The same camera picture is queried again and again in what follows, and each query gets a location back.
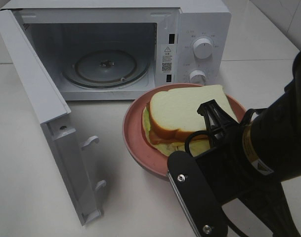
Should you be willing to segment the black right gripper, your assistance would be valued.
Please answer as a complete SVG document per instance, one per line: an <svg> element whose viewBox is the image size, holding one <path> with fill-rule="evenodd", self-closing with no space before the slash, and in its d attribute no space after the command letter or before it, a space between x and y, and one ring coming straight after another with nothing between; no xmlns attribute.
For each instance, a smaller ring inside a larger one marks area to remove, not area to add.
<svg viewBox="0 0 301 237"><path fill-rule="evenodd" d="M209 138L210 149L195 157L217 201L239 199L275 237L297 237L281 183L301 174L300 147L289 132L269 138L264 130L231 125L215 99L202 103L206 130L189 135Z"/></svg>

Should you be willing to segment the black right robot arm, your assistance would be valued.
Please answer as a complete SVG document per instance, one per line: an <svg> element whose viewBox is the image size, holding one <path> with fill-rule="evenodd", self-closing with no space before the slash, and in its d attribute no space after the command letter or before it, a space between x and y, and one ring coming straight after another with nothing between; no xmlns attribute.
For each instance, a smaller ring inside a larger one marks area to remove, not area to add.
<svg viewBox="0 0 301 237"><path fill-rule="evenodd" d="M211 148L191 159L191 222L200 235L238 229L222 205L239 199L275 237L297 237L282 182L301 176L301 51L284 94L265 109L249 109L235 122L215 100L203 103Z"/></svg>

